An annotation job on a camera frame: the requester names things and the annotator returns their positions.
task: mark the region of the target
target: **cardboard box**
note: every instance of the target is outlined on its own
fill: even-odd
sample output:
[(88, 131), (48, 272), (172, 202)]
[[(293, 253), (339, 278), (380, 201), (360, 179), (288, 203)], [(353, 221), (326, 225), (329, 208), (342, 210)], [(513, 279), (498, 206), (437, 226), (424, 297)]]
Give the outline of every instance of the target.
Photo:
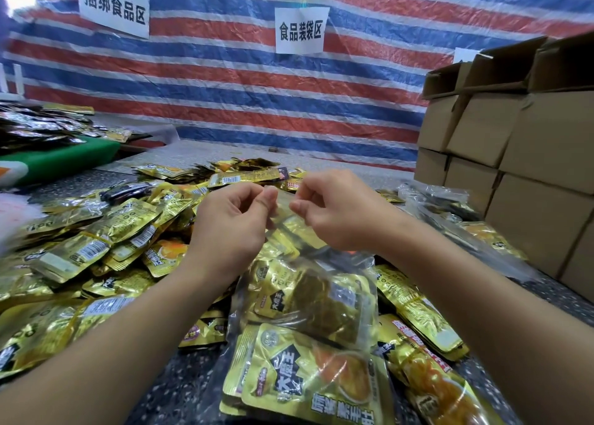
[(594, 91), (529, 94), (501, 170), (594, 194), (593, 118)]
[(457, 62), (430, 71), (425, 76), (423, 98), (440, 98), (459, 93), (470, 69), (470, 62)]
[(472, 62), (462, 90), (525, 92), (536, 51), (550, 41), (543, 36), (481, 51)]
[(447, 145), (447, 151), (499, 167), (525, 95), (473, 95)]
[(536, 52), (530, 92), (594, 90), (594, 31), (549, 42)]
[(446, 180), (448, 155), (419, 148), (416, 160), (415, 180), (426, 184), (443, 186)]
[(594, 197), (505, 174), (486, 221), (556, 278), (594, 210)]
[(444, 186), (470, 191), (469, 204), (484, 216), (500, 179), (501, 172), (495, 168), (465, 159), (452, 158)]
[(420, 127), (417, 145), (433, 151), (445, 151), (468, 100), (466, 95), (431, 100)]
[(561, 282), (594, 302), (594, 223), (590, 223), (580, 239)]

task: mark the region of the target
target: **green fabric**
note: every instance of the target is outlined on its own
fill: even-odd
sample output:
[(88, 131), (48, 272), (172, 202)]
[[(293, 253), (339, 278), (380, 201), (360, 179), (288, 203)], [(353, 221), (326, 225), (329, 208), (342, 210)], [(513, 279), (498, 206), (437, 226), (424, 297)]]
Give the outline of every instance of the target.
[(48, 151), (23, 151), (0, 156), (0, 161), (20, 161), (29, 172), (18, 185), (51, 182), (83, 170), (111, 162), (120, 147), (119, 142), (79, 136), (86, 144), (72, 145)]

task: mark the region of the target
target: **speckled countertop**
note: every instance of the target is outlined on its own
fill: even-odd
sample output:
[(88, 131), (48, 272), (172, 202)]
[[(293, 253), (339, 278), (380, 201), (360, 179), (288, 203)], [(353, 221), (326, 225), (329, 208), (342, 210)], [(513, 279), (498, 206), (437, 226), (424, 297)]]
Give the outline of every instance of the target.
[[(337, 164), (319, 159), (296, 158), (279, 153), (254, 152), (241, 148), (224, 147), (223, 149), (214, 148), (213, 150), (213, 147), (222, 147), (218, 145), (207, 145), (207, 148), (204, 148), (204, 151), (202, 151), (203, 148), (201, 146), (194, 144), (185, 144), (182, 141), (176, 147), (177, 150), (174, 153), (171, 152), (171, 148), (168, 151), (165, 151), (165, 148), (161, 148), (157, 151), (143, 153), (101, 167), (102, 170), (85, 171), (47, 186), (33, 189), (31, 192), (33, 195), (32, 199), (34, 201), (41, 201), (61, 196), (76, 195), (89, 189), (108, 187), (119, 181), (135, 180), (136, 176), (130, 174), (130, 165), (140, 162), (158, 162), (167, 165), (188, 166), (190, 162), (227, 159), (231, 156), (262, 156), (280, 161), (290, 168), (302, 166), (305, 169), (311, 170), (322, 169)], [(387, 174), (384, 170), (377, 170), (376, 168), (356, 166), (356, 169), (357, 173), (376, 189), (381, 187), (389, 188), (394, 186), (398, 178), (406, 177), (406, 173), (404, 176), (394, 173)], [(594, 305), (557, 281), (543, 275), (541, 280), (522, 283), (522, 286), (572, 316), (575, 316), (590, 326), (594, 326)], [(193, 353), (174, 354), (152, 387), (131, 412), (127, 425), (224, 423), (224, 421), (219, 421), (220, 416), (214, 416), (208, 420), (200, 417), (201, 411), (204, 411), (208, 406), (212, 406), (212, 403), (209, 405), (205, 404), (204, 401), (201, 404), (201, 400), (210, 398), (210, 396), (206, 396), (207, 393), (211, 393), (212, 389), (211, 386), (208, 386), (208, 382), (221, 351), (221, 346), (215, 346)], [(463, 361), (454, 364), (454, 368), (491, 402), (505, 423), (521, 423), (476, 357), (465, 358)], [(403, 423), (421, 424), (422, 422), (404, 399), (402, 392), (398, 391), (398, 387), (396, 389), (397, 406), (402, 415)]]

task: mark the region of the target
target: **white paper sign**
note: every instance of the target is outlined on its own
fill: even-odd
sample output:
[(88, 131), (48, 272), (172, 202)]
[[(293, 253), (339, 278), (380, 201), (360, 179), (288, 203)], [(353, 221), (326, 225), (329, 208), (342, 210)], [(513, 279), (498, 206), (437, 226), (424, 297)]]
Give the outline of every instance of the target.
[(78, 0), (80, 16), (96, 24), (148, 39), (149, 0)]
[(480, 51), (477, 49), (456, 47), (454, 50), (454, 61), (452, 64), (456, 64), (456, 62), (472, 62), (475, 60), (475, 56), (478, 53), (480, 53)]
[(322, 53), (329, 12), (329, 7), (275, 7), (276, 52)]

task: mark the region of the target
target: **hand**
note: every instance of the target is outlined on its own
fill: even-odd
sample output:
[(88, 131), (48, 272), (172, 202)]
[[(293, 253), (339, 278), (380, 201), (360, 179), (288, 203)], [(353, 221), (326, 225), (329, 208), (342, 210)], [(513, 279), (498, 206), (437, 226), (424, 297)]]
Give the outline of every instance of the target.
[(231, 284), (261, 250), (277, 192), (275, 187), (238, 182), (209, 193), (198, 206), (182, 264), (200, 268), (225, 286)]
[(376, 252), (387, 219), (409, 219), (350, 170), (306, 175), (289, 207), (320, 239), (344, 251)]

